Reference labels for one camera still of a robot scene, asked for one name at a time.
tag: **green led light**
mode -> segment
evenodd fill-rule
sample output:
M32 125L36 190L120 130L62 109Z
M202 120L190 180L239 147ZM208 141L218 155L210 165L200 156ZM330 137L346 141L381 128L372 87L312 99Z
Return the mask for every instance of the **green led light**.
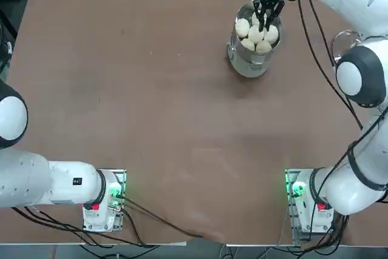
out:
M303 194L303 190L306 187L306 184L304 182L296 181L292 185L292 192L295 197L300 197Z

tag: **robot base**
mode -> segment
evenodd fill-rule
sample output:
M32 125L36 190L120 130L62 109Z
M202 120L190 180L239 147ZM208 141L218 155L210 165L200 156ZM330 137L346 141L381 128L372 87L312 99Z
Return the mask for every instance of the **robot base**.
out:
M309 180L313 169L286 169L286 189L289 202L292 238L295 246L309 241L310 224L314 200L310 193ZM312 237L322 236L333 221L333 209L321 209L316 206L313 218Z
M105 176L106 188L104 198L100 204L92 205L92 208L82 206L84 216L84 230L92 232L117 232L122 229L125 183L127 171L124 169L100 169Z

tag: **black cable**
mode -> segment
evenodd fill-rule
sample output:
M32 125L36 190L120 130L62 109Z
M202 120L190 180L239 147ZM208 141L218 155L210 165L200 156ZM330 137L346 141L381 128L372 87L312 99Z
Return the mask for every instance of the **black cable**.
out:
M360 128L360 130L362 130L364 128L363 124L361 123L360 119L358 118L356 111L353 108L352 102L350 101L350 99L348 99L347 96L346 96L346 101L350 107L350 111L351 111L352 115L354 116L354 119L356 120L358 127Z
M190 236L190 237L193 237L193 238L203 238L203 236L201 236L201 235L197 235L197 234L194 234L194 233L187 232L186 230L183 230L180 227L175 226L174 224L170 223L169 221L166 221L165 219L159 217L158 215L155 215L153 212L151 212L148 209L142 207L141 205L139 205L138 203L134 202L133 200L130 200L127 197L122 197L121 195L117 195L116 197L117 198L121 198L121 199L125 199L129 203L133 204L134 206L136 206L139 209L143 210L147 214L151 215L153 218L156 218L157 220L161 221L162 223L165 223L166 225L172 227L174 230L177 230L178 232L181 232L184 235L187 235L187 236Z
M56 230L63 230L64 232L80 232L80 231L78 231L76 229L68 230L68 229L63 228L63 227L57 227L57 226L53 226L52 224L43 223L42 221L36 220L36 219L26 215L25 213L23 213L21 210L17 209L16 207L13 207L12 209L16 213L18 213L20 216L24 217L25 219L27 219L29 221L32 221L33 223L40 224L41 226L50 227L50 228L56 229ZM97 235L97 236L104 237L104 238L107 238L107 239L111 239L111 240L114 240L114 241L119 241L119 242L127 243L127 244L130 244L132 246L144 247L144 246L141 246L139 244L136 244L136 243L133 243L133 242L130 242L130 241L127 241L127 240L123 240L123 239L120 239L120 238L108 236L108 235L106 235L104 233L100 233L100 232L92 232L90 230L82 230L81 232L84 233L84 234L93 234L93 235Z
M119 254L119 257L123 258L123 259L135 259L135 258L139 258L145 254L148 254L149 252L152 252L154 251L155 249L159 248L160 246L155 246L155 247L152 247L151 249L141 253L141 254L138 254L138 255L135 255L135 256L132 256L132 257L128 257L128 256L125 256L125 255L122 255L120 253L115 253L115 254L107 254L107 255L104 255L104 256L100 256L94 252L92 252L91 250L85 248L84 246L82 245L79 245L79 247L83 248L86 252L96 256L97 258L100 258L100 259L106 259L106 258L109 258L109 257L117 257L117 254Z
M106 257L105 256L100 256L94 252L92 252L91 250L88 250L87 248L85 248L83 245L78 245L79 247L83 248L86 252L96 256L97 258L100 258L100 259L105 259Z
M330 87L334 90L335 94L337 94L337 96L340 98L340 100L343 102L343 104L347 107L347 109L349 109L349 111L351 112L351 114L353 115L353 117L356 119L356 121L358 121L357 123L359 123L359 119L358 117L353 114L352 112L352 109L350 108L350 106L348 105L348 103L346 103L345 99L341 96L341 94L337 91L337 89L334 87L334 85L332 84L332 82L330 81L329 77L327 77L325 71L323 70L321 64L319 63L318 61L318 58L316 57L315 55L315 52L314 52L314 49L313 49L313 46L311 44L311 40L310 40L310 37L309 37L309 33L307 31L307 27L306 27L306 23L304 21L304 16L303 16L303 10L302 10L302 3L301 3L301 0L298 0L298 8L299 8L299 13L300 13L300 16L301 16L301 21L302 21L302 26L303 26L303 29L304 29L304 34L306 36L306 40L307 40L307 43L309 45L309 49L311 51L311 54L314 58L314 61L316 62L316 65L318 66L319 70L321 71L323 77L325 78L325 80L327 81L327 83L330 85Z
M135 255L135 256L131 256L131 257L128 257L128 256L125 256L125 255L122 255L120 254L120 257L122 257L123 259L136 259L136 258L139 258L145 254L148 254L149 252L152 252L154 251L155 249L159 248L160 246L155 246L155 247L152 247L151 249L147 250L147 251L144 251L143 253L140 253L138 255ZM108 257L116 257L117 254L108 254L108 255L105 255L104 258L108 258Z
M129 220L129 222L131 224L131 227L133 229L133 232L135 233L135 236L136 236L136 239L137 239L138 243L140 245L142 245L142 246L146 245L145 242L143 242L142 239L140 239L138 230L136 229L135 222L133 221L132 216L125 209L122 209L122 212L128 218L128 220Z
M314 7L314 4L313 4L312 0L309 0L309 3L310 3L310 6L311 6L311 10L313 11L313 14L314 14L314 17L315 17L315 21L318 24L319 31L321 32L323 43L325 45L325 49L326 49L326 52L327 52L327 56L330 59L330 63L332 64L332 67L335 67L336 66L336 62L335 62L335 60L334 60L334 58L333 58L333 56L332 56L332 54L330 52L329 46L327 45L326 36L325 36L324 30L322 28L321 21L319 20L318 14L316 13L316 10L315 10L315 7ZM357 125L360 128L360 130L362 130L363 129L363 125L361 124L360 119L358 118L356 112L354 111L354 108L353 108L352 104L350 103L350 100L348 99L348 97L346 97L346 100L347 100L347 103L349 105L349 110L350 110L351 114L353 115L354 119L356 120Z
M33 213L29 208L27 208L27 207L25 207L24 209L25 209L30 215L32 215L33 217L35 217L35 218L37 218L37 219L39 219L39 220L41 220L41 221L46 221L46 222L48 222L48 223L57 224L57 225L60 225L60 226L62 226L62 227L64 227L64 228L66 228L66 229L69 229L69 230L70 230L70 228L72 228L72 229L77 230L78 232L82 232L82 231L83 231L82 229L80 229L80 228L78 228L78 227L76 227L76 226L73 226L73 225L71 225L71 224L61 223L60 221L54 219L53 217L49 216L47 213L45 213L45 212L43 212L43 211L41 211L41 210L38 210L38 212L41 213L41 214L43 214L43 215L46 216L47 218L49 218L49 220L46 219L46 218L40 217L40 216L37 215L37 214L34 214L34 213ZM78 235L75 231L71 230L71 232L72 232L74 235L76 235L78 238L80 238L81 241L84 241L85 243L87 243L87 244L90 245L90 246L98 246L98 247L101 247L101 248L104 248L104 249L110 249L110 248L113 247L113 245L112 245L112 246L103 246L103 245L97 243L97 242L93 239L93 237L92 237L90 234L85 234L85 235L86 235L88 238L90 238L90 240L94 243L94 244L90 244L88 241L85 240L85 238L83 238L82 236Z

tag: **floor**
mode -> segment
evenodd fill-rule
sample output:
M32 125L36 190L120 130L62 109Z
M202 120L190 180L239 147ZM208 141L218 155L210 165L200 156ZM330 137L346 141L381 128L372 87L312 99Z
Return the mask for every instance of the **floor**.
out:
M208 240L193 240L188 242L186 247L183 246L162 246L155 251L144 255L143 258L169 258L169 259L217 259L222 245ZM120 252L128 257L135 256L144 252L137 247L132 246L115 246L112 249L98 249L97 247L88 247L94 253L103 256ZM92 259L94 256L82 250L77 245L59 245L56 248L52 245L31 245L31 246L0 246L0 252L3 259L14 258L39 258L39 259ZM222 256L225 256L225 248L222 250ZM259 259L264 252L263 247L240 247L235 259ZM315 259L322 257L318 254L309 254L304 258ZM267 253L267 259L277 258L295 258L293 255L280 251L271 250ZM388 258L388 251L380 248L357 248L342 247L339 248L330 258L333 259L362 259Z

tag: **black rubber ring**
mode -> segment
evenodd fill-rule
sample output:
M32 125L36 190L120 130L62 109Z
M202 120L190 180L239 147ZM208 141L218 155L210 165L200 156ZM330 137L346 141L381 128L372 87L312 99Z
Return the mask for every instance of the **black rubber ring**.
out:
M310 180L309 180L310 193L316 204L318 203L327 204L327 202L325 202L324 200L322 200L322 198L318 196L318 192L315 189L315 175L321 169L322 168L313 169L313 172L310 175Z
M360 180L365 186L369 187L370 189L376 190L376 191L386 191L388 189L388 184L377 184L372 181L370 181L368 178L365 177L365 175L361 172L359 169L356 159L354 157L353 152L353 144L352 143L349 147L349 153L347 154L347 158L349 160L350 167L353 170L353 173L356 175L358 180Z

